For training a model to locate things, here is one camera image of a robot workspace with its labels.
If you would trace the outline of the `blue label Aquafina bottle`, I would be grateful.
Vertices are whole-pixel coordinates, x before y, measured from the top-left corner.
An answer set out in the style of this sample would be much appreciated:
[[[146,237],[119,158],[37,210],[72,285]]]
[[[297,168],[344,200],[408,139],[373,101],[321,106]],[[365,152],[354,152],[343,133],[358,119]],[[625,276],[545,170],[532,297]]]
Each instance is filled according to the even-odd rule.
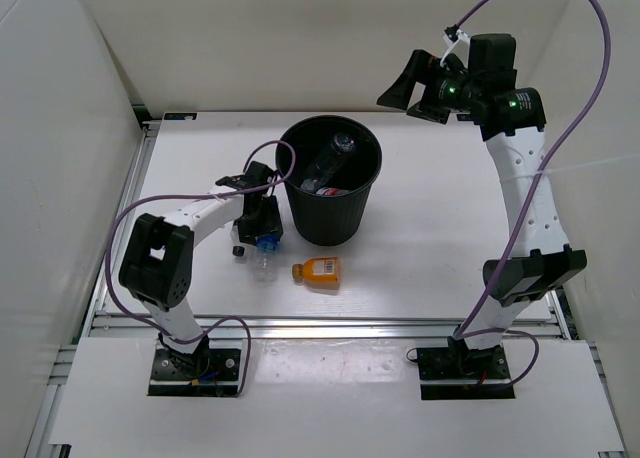
[[[252,271],[258,283],[270,283],[278,274],[278,252],[280,239],[276,235],[265,235],[256,241]]]

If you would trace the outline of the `red label plastic bottle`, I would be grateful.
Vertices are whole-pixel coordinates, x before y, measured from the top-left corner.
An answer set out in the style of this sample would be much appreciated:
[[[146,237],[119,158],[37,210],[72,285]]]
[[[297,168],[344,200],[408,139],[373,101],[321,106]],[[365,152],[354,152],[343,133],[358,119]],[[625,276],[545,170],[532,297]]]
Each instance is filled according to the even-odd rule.
[[[321,187],[315,192],[315,195],[320,197],[337,197],[337,196],[344,196],[349,193],[350,193],[349,190],[345,190],[341,188]]]

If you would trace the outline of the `clear unlabelled plastic bottle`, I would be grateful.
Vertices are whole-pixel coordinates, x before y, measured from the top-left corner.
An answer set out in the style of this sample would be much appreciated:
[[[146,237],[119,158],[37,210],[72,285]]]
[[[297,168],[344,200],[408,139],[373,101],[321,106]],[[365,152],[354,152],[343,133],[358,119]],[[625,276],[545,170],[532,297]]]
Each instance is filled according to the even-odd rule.
[[[300,188],[315,193],[328,184],[334,175],[354,156],[356,139],[346,133],[336,133],[307,166]]]

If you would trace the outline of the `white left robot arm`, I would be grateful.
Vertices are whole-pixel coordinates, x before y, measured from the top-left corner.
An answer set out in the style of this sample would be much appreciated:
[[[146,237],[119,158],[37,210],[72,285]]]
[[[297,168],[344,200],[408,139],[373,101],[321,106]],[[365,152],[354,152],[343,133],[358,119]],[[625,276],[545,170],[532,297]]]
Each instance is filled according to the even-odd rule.
[[[210,364],[208,337],[187,301],[194,250],[227,224],[232,226],[232,254],[239,262],[259,249],[276,250],[283,235],[274,196],[258,192],[196,200],[164,216],[140,215],[120,266],[120,285],[161,328],[169,359],[188,378],[202,376]]]

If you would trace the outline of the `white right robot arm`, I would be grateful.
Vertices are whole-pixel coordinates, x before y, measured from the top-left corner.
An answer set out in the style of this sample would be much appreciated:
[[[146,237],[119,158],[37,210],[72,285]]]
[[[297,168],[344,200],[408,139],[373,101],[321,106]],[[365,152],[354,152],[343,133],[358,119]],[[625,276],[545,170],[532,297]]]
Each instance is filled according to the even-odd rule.
[[[440,124],[451,113],[478,126],[493,160],[506,209],[509,240],[483,267],[485,289],[448,341],[449,365],[460,377],[480,371],[516,318],[582,271],[586,253],[570,244],[557,212],[546,157],[546,117],[539,93],[516,88],[513,61],[478,67],[454,55],[412,52],[378,105]]]

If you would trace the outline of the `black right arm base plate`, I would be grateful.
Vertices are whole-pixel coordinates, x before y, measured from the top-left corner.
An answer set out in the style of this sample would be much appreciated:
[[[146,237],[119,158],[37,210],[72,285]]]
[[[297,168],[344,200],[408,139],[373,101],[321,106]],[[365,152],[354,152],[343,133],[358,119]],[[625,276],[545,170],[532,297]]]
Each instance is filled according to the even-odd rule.
[[[411,348],[406,358],[418,367],[422,401],[516,398],[502,345],[480,351],[454,346]]]

